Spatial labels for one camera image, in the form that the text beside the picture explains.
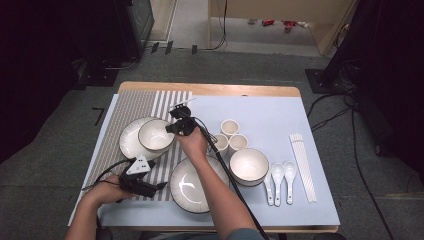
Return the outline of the row of white chopsticks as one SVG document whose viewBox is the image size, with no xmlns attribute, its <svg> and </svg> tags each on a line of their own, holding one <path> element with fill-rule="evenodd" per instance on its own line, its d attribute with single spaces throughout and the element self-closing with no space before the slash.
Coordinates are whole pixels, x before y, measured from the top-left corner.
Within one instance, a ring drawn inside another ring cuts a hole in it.
<svg viewBox="0 0 424 240">
<path fill-rule="evenodd" d="M 290 134 L 289 140 L 292 146 L 292 150 L 300 171 L 303 187 L 309 203 L 316 202 L 317 197 L 315 188 L 310 172 L 308 157 L 306 154 L 306 148 L 304 145 L 303 136 L 301 134 Z"/>
</svg>

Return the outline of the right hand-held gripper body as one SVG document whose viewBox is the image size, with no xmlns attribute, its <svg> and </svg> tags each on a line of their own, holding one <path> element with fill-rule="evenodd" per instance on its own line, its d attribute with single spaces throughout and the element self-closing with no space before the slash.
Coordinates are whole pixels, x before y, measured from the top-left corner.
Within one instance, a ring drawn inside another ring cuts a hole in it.
<svg viewBox="0 0 424 240">
<path fill-rule="evenodd" d="M 172 105 L 170 110 L 170 115 L 175 119 L 172 124 L 175 124 L 178 128 L 176 134 L 181 136 L 190 135 L 196 127 L 196 122 L 191 116 L 191 110 L 188 107 L 189 102 L 190 99 Z"/>
</svg>

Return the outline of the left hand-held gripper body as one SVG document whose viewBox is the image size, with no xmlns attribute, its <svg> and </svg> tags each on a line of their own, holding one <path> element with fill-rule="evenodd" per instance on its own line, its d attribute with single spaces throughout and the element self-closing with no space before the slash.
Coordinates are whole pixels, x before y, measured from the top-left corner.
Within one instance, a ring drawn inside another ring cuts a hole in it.
<svg viewBox="0 0 424 240">
<path fill-rule="evenodd" d="M 157 187 L 143 180 L 150 170 L 144 155 L 132 159 L 130 165 L 119 176 L 120 188 L 136 195 L 152 198 L 158 191 Z"/>
</svg>

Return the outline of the white plate with dark rim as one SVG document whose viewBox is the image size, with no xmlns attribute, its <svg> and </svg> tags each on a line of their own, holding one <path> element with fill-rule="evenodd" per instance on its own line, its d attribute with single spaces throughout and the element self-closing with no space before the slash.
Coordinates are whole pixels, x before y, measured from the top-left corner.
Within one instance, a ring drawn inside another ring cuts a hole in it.
<svg viewBox="0 0 424 240">
<path fill-rule="evenodd" d="M 138 133 L 141 126 L 153 119 L 159 118 L 145 117 L 136 119 L 124 128 L 119 139 L 119 146 L 125 157 L 134 158 L 144 155 L 147 160 L 153 160 L 160 157 L 169 149 L 171 145 L 162 151 L 150 151 L 140 144 L 138 140 Z"/>
<path fill-rule="evenodd" d="M 169 181 L 171 196 L 176 204 L 190 213 L 207 213 L 209 206 L 197 171 L 185 158 L 174 168 Z"/>
</svg>

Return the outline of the black stand base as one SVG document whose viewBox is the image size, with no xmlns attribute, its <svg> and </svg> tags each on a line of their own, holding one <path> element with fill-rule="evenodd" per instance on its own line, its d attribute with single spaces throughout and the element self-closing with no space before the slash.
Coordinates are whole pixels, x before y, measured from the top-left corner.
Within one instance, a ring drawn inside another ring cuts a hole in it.
<svg viewBox="0 0 424 240">
<path fill-rule="evenodd" d="M 306 69 L 305 74 L 313 93 L 342 94 L 345 92 L 337 73 L 327 69 Z"/>
<path fill-rule="evenodd" d="M 84 58 L 74 61 L 72 66 L 78 74 L 75 90 L 84 90 L 87 86 L 112 87 L 118 75 L 118 70 L 109 69 L 99 62 Z"/>
</svg>

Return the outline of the person's left hand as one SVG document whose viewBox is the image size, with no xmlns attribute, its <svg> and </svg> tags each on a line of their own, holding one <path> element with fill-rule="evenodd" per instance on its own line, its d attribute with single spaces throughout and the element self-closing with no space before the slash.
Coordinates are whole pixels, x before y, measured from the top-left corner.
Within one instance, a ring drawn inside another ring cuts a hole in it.
<svg viewBox="0 0 424 240">
<path fill-rule="evenodd" d="M 80 200 L 84 210 L 96 213 L 104 204 L 117 202 L 118 200 L 131 199 L 134 195 L 120 188 L 119 177 L 110 175 L 105 180 L 97 183 L 85 193 Z"/>
</svg>

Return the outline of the white bowl with dark rim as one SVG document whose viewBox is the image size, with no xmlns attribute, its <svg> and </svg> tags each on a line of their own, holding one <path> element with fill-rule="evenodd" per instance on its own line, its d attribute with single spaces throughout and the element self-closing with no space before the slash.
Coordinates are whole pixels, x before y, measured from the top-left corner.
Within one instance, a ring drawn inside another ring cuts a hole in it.
<svg viewBox="0 0 424 240">
<path fill-rule="evenodd" d="M 143 124 L 138 133 L 140 144 L 150 151 L 162 151 L 174 141 L 174 134 L 168 133 L 169 123 L 162 119 L 153 119 Z"/>
<path fill-rule="evenodd" d="M 263 181 L 265 176 L 237 176 L 236 174 L 233 174 L 232 177 L 235 179 L 237 184 L 240 184 L 242 186 L 246 187 L 254 187 L 260 185 Z"/>
<path fill-rule="evenodd" d="M 269 170 L 267 157 L 261 151 L 252 148 L 235 152 L 229 164 L 231 174 L 237 176 L 266 176 Z"/>
</svg>

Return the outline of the black curtain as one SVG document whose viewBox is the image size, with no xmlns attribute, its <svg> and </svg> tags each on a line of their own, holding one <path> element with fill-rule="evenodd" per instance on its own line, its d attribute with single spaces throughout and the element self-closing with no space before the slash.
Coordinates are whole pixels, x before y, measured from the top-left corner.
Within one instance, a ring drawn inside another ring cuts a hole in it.
<svg viewBox="0 0 424 240">
<path fill-rule="evenodd" d="M 77 84 L 72 63 L 100 65 L 94 43 L 119 0 L 0 0 L 0 164 L 37 136 Z"/>
<path fill-rule="evenodd" d="M 356 87 L 377 152 L 424 183 L 424 0 L 359 0 L 350 30 L 325 69 Z"/>
</svg>

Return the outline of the person's clothing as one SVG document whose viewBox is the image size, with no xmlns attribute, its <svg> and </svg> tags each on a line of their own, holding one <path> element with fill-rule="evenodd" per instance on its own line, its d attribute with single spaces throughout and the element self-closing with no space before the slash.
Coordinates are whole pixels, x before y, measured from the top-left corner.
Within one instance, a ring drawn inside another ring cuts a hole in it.
<svg viewBox="0 0 424 240">
<path fill-rule="evenodd" d="M 265 240 L 257 230 L 242 228 L 231 232 L 227 237 L 217 233 L 183 232 L 183 233 L 142 233 L 139 240 Z"/>
</svg>

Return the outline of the black equipment case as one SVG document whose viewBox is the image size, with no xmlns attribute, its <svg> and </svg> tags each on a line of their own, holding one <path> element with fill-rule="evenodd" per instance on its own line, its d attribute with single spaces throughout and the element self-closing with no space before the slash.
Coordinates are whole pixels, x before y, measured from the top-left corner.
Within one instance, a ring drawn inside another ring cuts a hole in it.
<svg viewBox="0 0 424 240">
<path fill-rule="evenodd" d="M 154 25 L 150 0 L 114 0 L 126 56 L 138 60 Z"/>
</svg>

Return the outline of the white ceramic cup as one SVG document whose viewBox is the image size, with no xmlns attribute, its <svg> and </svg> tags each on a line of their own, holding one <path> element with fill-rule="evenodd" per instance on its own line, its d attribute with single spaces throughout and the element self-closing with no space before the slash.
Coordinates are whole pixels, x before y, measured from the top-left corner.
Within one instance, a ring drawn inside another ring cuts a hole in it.
<svg viewBox="0 0 424 240">
<path fill-rule="evenodd" d="M 229 140 L 227 136 L 224 134 L 215 134 L 213 136 L 213 143 L 220 155 L 225 157 L 229 148 Z"/>
<path fill-rule="evenodd" d="M 239 133 L 239 124 L 233 119 L 226 119 L 220 125 L 220 131 L 222 134 L 230 138 L 231 136 Z"/>
<path fill-rule="evenodd" d="M 229 139 L 229 154 L 248 147 L 248 139 L 242 134 L 235 134 Z"/>
</svg>

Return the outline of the pale blue table sheet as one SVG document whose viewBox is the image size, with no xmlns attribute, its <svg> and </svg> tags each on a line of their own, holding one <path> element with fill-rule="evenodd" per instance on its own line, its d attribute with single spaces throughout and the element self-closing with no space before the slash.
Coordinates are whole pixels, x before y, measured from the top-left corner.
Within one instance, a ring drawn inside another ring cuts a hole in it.
<svg viewBox="0 0 424 240">
<path fill-rule="evenodd" d="M 340 220 L 301 98 L 197 95 L 189 103 L 189 108 L 213 133 L 219 131 L 222 121 L 236 120 L 241 133 L 248 138 L 248 146 L 261 151 L 271 164 L 296 162 L 291 136 L 299 136 L 316 199 L 308 199 L 301 174 L 295 176 L 291 204 L 286 202 L 286 184 L 282 184 L 279 190 L 281 203 L 278 206 L 267 203 L 262 183 L 241 186 L 241 194 L 260 225 L 269 233 L 335 232 L 338 229 Z M 189 212 L 173 200 L 171 175 L 184 158 L 180 145 L 172 144 L 146 177 L 149 182 L 165 181 L 165 189 L 152 199 L 136 197 L 102 206 L 98 210 L 101 225 L 147 231 L 212 231 L 214 224 L 208 212 Z"/>
</svg>

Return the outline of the brown white striped placemat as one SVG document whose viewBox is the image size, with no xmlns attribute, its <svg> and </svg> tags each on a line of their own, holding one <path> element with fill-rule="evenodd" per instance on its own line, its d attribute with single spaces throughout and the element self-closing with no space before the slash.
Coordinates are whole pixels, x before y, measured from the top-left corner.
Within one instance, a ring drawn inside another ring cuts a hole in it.
<svg viewBox="0 0 424 240">
<path fill-rule="evenodd" d="M 193 97 L 190 91 L 136 91 L 124 90 L 115 95 L 106 114 L 83 186 L 89 186 L 108 167 L 120 160 L 131 159 L 120 150 L 119 139 L 126 126 L 136 119 L 154 117 L 173 123 L 171 106 Z M 156 165 L 143 178 L 147 183 L 168 182 L 176 165 L 184 159 L 180 145 L 172 143 Z"/>
</svg>

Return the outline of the white ceramic spoon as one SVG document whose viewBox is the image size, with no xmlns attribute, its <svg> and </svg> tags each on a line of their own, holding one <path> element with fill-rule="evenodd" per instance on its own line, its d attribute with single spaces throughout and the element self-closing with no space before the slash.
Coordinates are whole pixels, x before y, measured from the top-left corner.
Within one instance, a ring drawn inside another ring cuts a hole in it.
<svg viewBox="0 0 424 240">
<path fill-rule="evenodd" d="M 272 188 L 271 188 L 271 172 L 268 171 L 263 183 L 265 185 L 265 189 L 266 189 L 266 195 L 267 195 L 267 203 L 269 206 L 273 206 L 274 205 L 274 198 L 273 198 L 273 194 L 272 194 Z"/>
<path fill-rule="evenodd" d="M 286 203 L 289 205 L 293 204 L 293 182 L 296 177 L 297 169 L 294 162 L 288 161 L 284 164 L 285 167 L 285 179 L 287 183 L 287 199 Z"/>
<path fill-rule="evenodd" d="M 281 205 L 281 184 L 285 175 L 284 165 L 282 163 L 275 163 L 271 169 L 271 176 L 275 186 L 274 205 L 279 207 Z"/>
</svg>

